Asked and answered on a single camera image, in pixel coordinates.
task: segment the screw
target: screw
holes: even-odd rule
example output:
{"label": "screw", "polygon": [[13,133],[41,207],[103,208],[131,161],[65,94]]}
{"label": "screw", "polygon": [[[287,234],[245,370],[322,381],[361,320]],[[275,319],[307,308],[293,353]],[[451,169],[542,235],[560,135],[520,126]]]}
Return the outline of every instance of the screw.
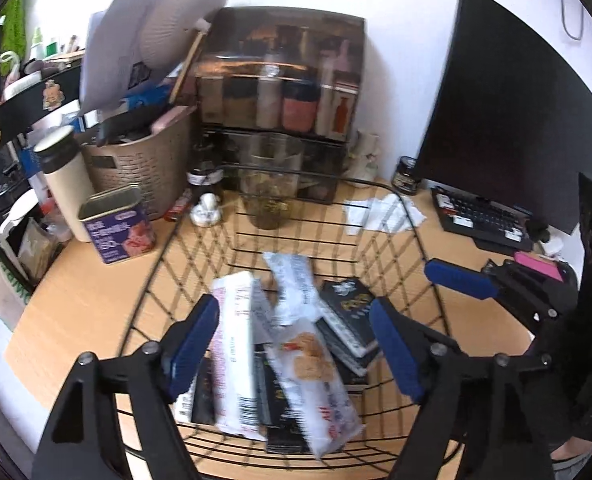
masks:
{"label": "screw", "polygon": [[158,352],[158,343],[156,341],[147,341],[143,346],[142,346],[142,352],[145,355],[152,355],[155,354],[156,352]]}
{"label": "screw", "polygon": [[78,356],[78,364],[81,366],[85,366],[90,364],[96,357],[92,352],[83,352],[81,355]]}
{"label": "screw", "polygon": [[429,347],[429,351],[432,353],[432,355],[435,355],[436,357],[442,357],[445,354],[447,354],[447,346],[445,346],[442,343],[433,343]]}
{"label": "screw", "polygon": [[494,356],[494,361],[498,366],[502,366],[505,368],[509,364],[509,355],[507,354],[496,354]]}

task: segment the wire hook on wall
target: wire hook on wall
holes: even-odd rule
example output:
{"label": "wire hook on wall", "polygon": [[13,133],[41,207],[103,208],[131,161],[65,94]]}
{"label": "wire hook on wall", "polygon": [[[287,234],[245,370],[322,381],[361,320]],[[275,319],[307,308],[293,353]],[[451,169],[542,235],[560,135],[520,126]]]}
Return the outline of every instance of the wire hook on wall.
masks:
{"label": "wire hook on wall", "polygon": [[561,17],[561,21],[563,23],[563,29],[565,31],[565,34],[567,34],[572,40],[575,40],[575,41],[582,40],[583,39],[583,30],[585,28],[585,7],[583,7],[583,4],[582,3],[580,4],[580,31],[578,33],[578,36],[573,36],[567,30],[567,23],[565,20],[565,0],[560,0],[560,17]]}

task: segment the black wire basket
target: black wire basket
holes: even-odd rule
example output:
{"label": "black wire basket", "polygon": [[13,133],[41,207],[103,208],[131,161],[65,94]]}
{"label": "black wire basket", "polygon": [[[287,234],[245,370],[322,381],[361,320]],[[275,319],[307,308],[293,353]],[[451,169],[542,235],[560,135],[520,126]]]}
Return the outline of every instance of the black wire basket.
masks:
{"label": "black wire basket", "polygon": [[[231,167],[225,169],[231,173]],[[234,171],[252,171],[252,168],[237,166]],[[282,208],[285,216],[282,225],[264,230],[250,221],[250,200],[257,200],[258,195],[226,192],[223,220],[219,224],[196,227],[187,214],[176,223],[132,313],[120,355],[130,354],[147,340],[159,340],[173,322],[187,316],[201,294],[211,290],[216,277],[250,270],[261,279],[270,302],[274,303],[276,282],[263,259],[263,251],[306,254],[317,285],[322,280],[357,276],[373,294],[387,296],[407,316],[450,334],[438,290],[423,273],[426,254],[403,197],[383,184],[298,174],[301,180],[306,176],[307,181],[336,180],[333,202],[324,205],[290,200]],[[409,221],[409,229],[390,233],[363,228],[373,212],[374,199],[383,199],[388,194],[394,198],[390,197],[393,202],[382,225],[396,231],[398,226],[394,224],[398,221],[394,215],[396,211],[400,214],[402,206],[402,220]],[[350,225],[347,225],[346,200],[365,201],[351,206],[360,214],[352,215],[354,220]],[[348,229],[356,234],[348,234]],[[382,478],[397,459],[418,407],[399,392],[384,358],[372,367],[368,377],[369,386],[359,394],[350,395],[364,423],[364,431],[343,450],[325,455],[321,461],[311,455],[270,454],[265,452],[263,442],[226,435],[214,426],[178,424],[178,429],[197,468],[208,476],[269,478],[268,475],[278,474],[280,470],[280,474],[303,478],[312,475]],[[128,399],[118,400],[127,449],[142,457]]]}

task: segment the green cloth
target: green cloth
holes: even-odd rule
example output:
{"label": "green cloth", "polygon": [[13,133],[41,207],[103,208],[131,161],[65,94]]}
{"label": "green cloth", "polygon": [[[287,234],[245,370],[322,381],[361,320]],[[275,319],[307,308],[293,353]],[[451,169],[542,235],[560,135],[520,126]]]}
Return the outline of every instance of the green cloth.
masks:
{"label": "green cloth", "polygon": [[[8,0],[0,15],[5,17],[3,23],[3,41],[0,45],[0,54],[11,50],[18,57],[25,59],[27,48],[25,38],[25,0]],[[0,75],[6,76],[11,70],[11,62],[0,64]]]}

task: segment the black monitor screen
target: black monitor screen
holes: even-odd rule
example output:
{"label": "black monitor screen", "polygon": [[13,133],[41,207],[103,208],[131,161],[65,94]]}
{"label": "black monitor screen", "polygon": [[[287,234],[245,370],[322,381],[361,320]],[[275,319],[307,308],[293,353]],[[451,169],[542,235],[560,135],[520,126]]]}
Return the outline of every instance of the black monitor screen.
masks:
{"label": "black monitor screen", "polygon": [[493,0],[459,0],[418,176],[524,210],[570,233],[592,175],[592,93]]}

